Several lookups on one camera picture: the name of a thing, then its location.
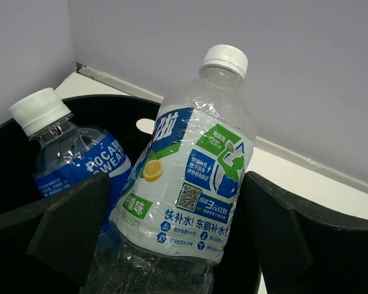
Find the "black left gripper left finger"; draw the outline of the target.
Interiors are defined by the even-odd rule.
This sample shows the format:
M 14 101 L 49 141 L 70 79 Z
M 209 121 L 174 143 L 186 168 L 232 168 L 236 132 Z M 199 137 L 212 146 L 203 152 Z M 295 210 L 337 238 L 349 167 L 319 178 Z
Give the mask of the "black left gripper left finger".
M 110 178 L 101 173 L 0 214 L 0 293 L 78 293 L 109 191 Z

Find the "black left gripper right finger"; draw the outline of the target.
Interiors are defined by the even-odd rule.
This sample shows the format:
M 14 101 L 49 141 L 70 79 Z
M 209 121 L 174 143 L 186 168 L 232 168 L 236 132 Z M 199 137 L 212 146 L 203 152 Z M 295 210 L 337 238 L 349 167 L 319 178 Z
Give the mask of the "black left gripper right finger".
M 268 293 L 368 293 L 368 220 L 250 171 L 245 206 Z

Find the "blue label Pocari Sweat bottle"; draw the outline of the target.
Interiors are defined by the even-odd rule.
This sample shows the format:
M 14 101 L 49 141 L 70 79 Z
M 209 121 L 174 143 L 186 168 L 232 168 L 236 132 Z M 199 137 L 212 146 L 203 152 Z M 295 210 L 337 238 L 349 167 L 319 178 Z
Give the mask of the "blue label Pocari Sweat bottle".
M 97 173 L 109 175 L 110 195 L 101 227 L 105 232 L 132 171 L 132 163 L 119 141 L 105 129 L 74 124 L 73 113 L 53 88 L 23 98 L 9 111 L 29 140 L 40 144 L 33 178 L 44 197 Z

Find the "clear bottle white green label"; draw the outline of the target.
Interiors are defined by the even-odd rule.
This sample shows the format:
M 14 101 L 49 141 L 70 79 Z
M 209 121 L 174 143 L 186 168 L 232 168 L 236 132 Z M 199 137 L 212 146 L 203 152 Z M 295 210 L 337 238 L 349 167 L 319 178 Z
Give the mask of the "clear bottle white green label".
M 241 93 L 247 66 L 240 49 L 213 46 L 198 78 L 168 94 L 156 119 L 172 106 L 194 107 L 254 143 L 255 122 Z M 200 150 L 152 158 L 153 151 L 162 151 L 160 141 L 170 137 L 168 130 L 153 131 L 111 212 L 120 240 L 107 259 L 101 293 L 212 292 L 213 268 L 223 257 L 247 167 L 211 190 L 205 174 L 214 164 Z

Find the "black round plastic bin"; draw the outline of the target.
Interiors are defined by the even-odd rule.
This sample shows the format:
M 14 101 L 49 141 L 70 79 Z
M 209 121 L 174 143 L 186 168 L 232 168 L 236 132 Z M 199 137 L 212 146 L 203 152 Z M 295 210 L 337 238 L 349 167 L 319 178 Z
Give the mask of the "black round plastic bin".
M 61 102 L 38 104 L 41 149 L 34 176 L 45 197 L 93 174 L 110 176 L 109 197 L 90 212 L 94 257 L 83 292 L 253 293 L 255 264 L 222 262 L 253 123 L 239 100 L 163 104 L 151 141 L 136 164 L 107 131 L 78 127 Z

